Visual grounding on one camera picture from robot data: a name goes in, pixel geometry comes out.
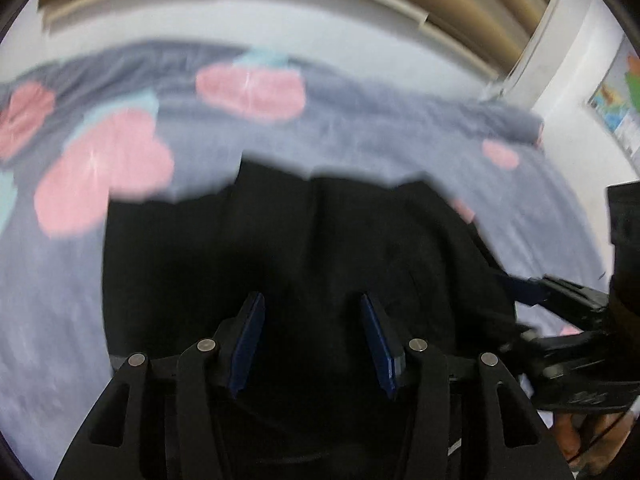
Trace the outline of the person's right hand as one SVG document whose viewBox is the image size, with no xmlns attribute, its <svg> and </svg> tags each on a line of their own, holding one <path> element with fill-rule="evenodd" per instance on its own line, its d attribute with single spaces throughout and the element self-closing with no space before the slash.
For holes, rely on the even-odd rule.
<svg viewBox="0 0 640 480">
<path fill-rule="evenodd" d="M 550 428 L 577 478 L 597 477 L 611 465 L 638 420 L 633 411 L 600 416 L 554 413 Z"/>
</svg>

